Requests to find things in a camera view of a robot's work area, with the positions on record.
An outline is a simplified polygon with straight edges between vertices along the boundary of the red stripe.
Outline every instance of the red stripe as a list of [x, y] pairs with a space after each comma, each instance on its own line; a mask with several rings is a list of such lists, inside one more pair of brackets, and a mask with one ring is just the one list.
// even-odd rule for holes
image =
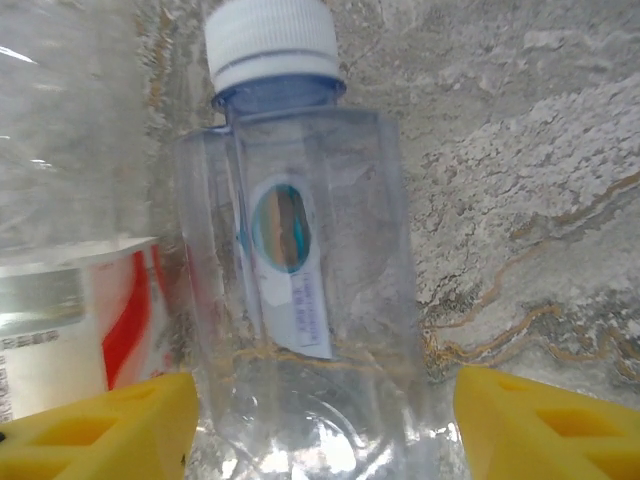
[[133, 254], [133, 264], [131, 296], [120, 318], [102, 341], [109, 390], [113, 389], [118, 373], [142, 339], [151, 320], [151, 292], [143, 252]]

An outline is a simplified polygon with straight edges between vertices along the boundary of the circular logo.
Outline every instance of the circular logo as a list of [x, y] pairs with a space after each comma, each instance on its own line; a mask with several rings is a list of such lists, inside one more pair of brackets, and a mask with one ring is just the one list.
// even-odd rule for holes
[[311, 229], [300, 192], [291, 185], [271, 187], [253, 213], [256, 251], [282, 272], [298, 271], [309, 257]]

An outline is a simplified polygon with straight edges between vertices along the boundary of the yellow plastic piece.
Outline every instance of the yellow plastic piece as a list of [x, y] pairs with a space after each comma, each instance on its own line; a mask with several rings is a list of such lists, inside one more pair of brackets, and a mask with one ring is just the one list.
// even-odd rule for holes
[[640, 480], [640, 412], [484, 368], [454, 410], [474, 480]]
[[0, 480], [179, 480], [197, 422], [191, 375], [163, 375], [0, 425]]

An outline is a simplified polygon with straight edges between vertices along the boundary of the gray marble wall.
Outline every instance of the gray marble wall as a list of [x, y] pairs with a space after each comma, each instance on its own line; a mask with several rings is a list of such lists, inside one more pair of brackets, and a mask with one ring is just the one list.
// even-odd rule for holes
[[[640, 408], [640, 4], [328, 3], [346, 102], [401, 125], [443, 478], [468, 478], [451, 409], [460, 365]], [[212, 90], [198, 9], [140, 5], [152, 223], [170, 247], [165, 147], [214, 120]]]

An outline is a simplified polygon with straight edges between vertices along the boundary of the plastic water bottle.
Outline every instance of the plastic water bottle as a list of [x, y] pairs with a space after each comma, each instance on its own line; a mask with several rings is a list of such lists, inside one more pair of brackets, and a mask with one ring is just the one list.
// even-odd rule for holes
[[220, 478], [432, 478], [394, 123], [336, 106], [319, 0], [227, 2], [206, 39], [227, 123], [176, 161]]

